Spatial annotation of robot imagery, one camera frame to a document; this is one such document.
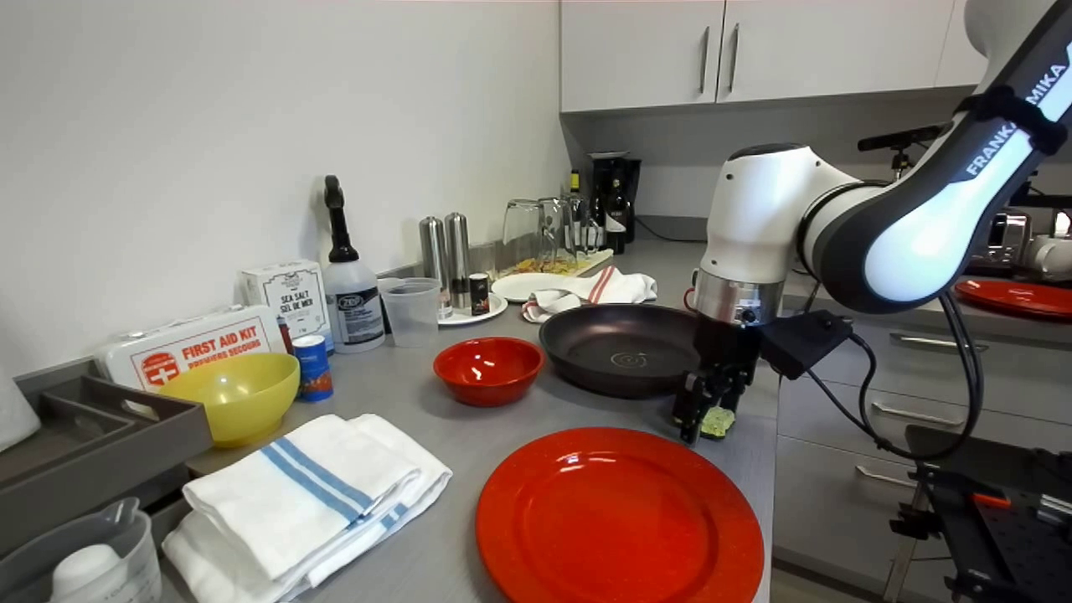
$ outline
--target box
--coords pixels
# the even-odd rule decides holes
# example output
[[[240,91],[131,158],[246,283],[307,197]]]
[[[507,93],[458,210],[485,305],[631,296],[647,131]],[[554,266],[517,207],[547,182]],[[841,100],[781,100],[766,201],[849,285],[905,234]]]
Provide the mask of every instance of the box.
[[[247,305],[268,305],[292,338],[324,336],[331,341],[324,274],[315,261],[283,261],[240,271]]]
[[[284,351],[277,317],[268,305],[246,305],[131,336],[100,349],[95,361],[121,386],[159,392],[195,366],[246,351]]]

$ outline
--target cup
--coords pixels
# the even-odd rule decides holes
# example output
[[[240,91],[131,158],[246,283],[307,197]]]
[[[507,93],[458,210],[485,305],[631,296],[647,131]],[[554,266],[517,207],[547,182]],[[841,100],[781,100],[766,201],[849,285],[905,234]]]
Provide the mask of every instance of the cup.
[[[437,280],[378,280],[394,345],[419,345],[440,332],[441,293]]]
[[[303,361],[303,401],[324,401],[336,392],[331,366],[329,366],[329,338],[324,336],[303,336],[292,341],[294,359]]]

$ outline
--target red plate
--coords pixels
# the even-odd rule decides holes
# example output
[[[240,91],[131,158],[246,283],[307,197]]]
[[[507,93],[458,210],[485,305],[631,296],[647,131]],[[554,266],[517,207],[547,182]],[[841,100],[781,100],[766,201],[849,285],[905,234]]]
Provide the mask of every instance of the red plate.
[[[958,283],[958,300],[966,305],[980,305],[989,311],[1004,315],[1030,315],[1030,317],[1072,317],[1072,287],[1050,287],[1031,283],[999,283],[999,280],[966,280]]]
[[[627,429],[517,450],[483,486],[475,543],[517,603],[755,600],[764,535],[698,451]]]

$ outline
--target gray countertop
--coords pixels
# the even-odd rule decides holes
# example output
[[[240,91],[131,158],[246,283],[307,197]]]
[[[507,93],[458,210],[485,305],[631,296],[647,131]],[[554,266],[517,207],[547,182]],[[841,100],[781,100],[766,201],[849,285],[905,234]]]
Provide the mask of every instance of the gray countertop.
[[[636,253],[631,247],[617,266],[623,271],[655,274],[660,283],[660,305],[679,309],[679,293],[698,266],[698,244],[670,244],[662,253],[636,244]],[[457,474],[441,501],[423,518],[342,570],[312,600],[504,600],[483,570],[471,526],[478,488],[511,451],[573,427],[641,429],[677,444],[677,429],[667,421],[672,395],[641,401],[605,400],[565,386],[549,368],[517,405],[468,410],[453,401],[432,376],[432,359],[440,349],[475,336],[517,336],[537,341],[540,328],[521,322],[517,309],[511,309],[483,325],[441,328],[423,345],[384,345],[358,355],[336,355],[336,400],[323,405],[294,405],[289,418],[292,427],[323,414],[378,414]],[[764,529],[766,570],[756,600],[772,600],[774,429],[777,378],[764,368],[742,401],[734,434],[725,444],[700,438],[695,445],[698,457],[738,484]],[[217,463],[228,463],[228,457],[206,457],[195,465],[207,469]]]

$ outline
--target red bowl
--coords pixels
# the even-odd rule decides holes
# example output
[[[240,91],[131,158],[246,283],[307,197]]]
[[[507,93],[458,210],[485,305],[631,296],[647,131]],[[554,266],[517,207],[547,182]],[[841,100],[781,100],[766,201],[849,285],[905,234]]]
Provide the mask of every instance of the red bowl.
[[[461,405],[511,405],[537,381],[544,351],[524,338],[468,338],[441,349],[432,368]]]

